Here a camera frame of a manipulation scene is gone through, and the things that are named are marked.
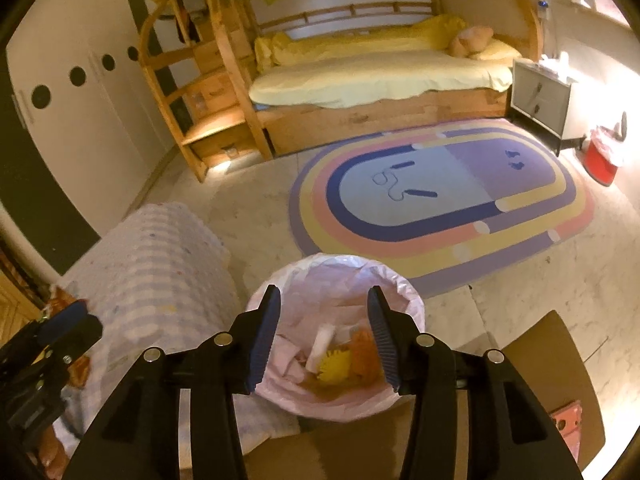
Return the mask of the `left hand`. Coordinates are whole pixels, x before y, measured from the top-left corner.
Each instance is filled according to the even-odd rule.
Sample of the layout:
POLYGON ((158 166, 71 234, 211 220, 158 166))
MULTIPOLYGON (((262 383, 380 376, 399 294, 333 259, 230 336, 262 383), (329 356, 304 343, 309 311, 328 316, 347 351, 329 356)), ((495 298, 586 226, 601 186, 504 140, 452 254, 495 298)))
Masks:
POLYGON ((43 430, 37 450, 38 460, 46 478, 62 480, 70 459, 52 426, 43 430))

